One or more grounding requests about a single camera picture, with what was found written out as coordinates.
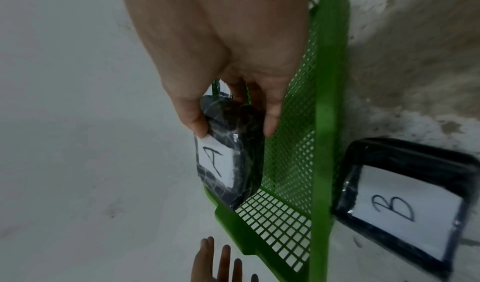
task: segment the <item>hand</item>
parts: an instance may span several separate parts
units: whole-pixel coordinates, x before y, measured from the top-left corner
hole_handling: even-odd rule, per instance
[[[222,79],[233,98],[266,111],[278,126],[288,85],[307,41],[308,0],[125,0],[137,33],[180,121],[203,138],[200,99]]]
[[[213,263],[214,263],[214,239],[202,239],[200,250],[195,256],[193,268],[191,270],[191,282],[212,282]],[[221,250],[220,265],[218,266],[217,282],[229,282],[230,272],[230,246],[225,245]],[[231,282],[242,282],[242,262],[236,259],[233,263],[233,274]],[[251,282],[259,282],[257,275],[251,277]]]

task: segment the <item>plastic wrap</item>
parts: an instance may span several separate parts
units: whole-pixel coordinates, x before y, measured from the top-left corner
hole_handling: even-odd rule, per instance
[[[198,176],[234,210],[255,194],[262,182],[265,115],[223,96],[204,96],[201,109],[209,129],[206,138],[195,138]]]
[[[473,156],[396,139],[353,142],[332,213],[338,221],[441,280],[477,200]]]

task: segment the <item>green plastic basket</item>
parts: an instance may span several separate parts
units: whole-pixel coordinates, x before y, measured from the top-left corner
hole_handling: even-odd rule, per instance
[[[265,143],[261,189],[235,212],[215,217],[245,255],[257,255],[282,282],[325,281],[339,134],[348,0],[311,0],[309,41]]]

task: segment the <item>perforated basket wall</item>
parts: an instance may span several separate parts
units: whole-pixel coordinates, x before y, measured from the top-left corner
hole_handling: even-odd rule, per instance
[[[310,0],[303,62],[285,98],[280,125],[265,143],[261,189],[216,218],[242,253],[258,255],[280,281],[324,281],[330,204],[339,164],[347,0]]]

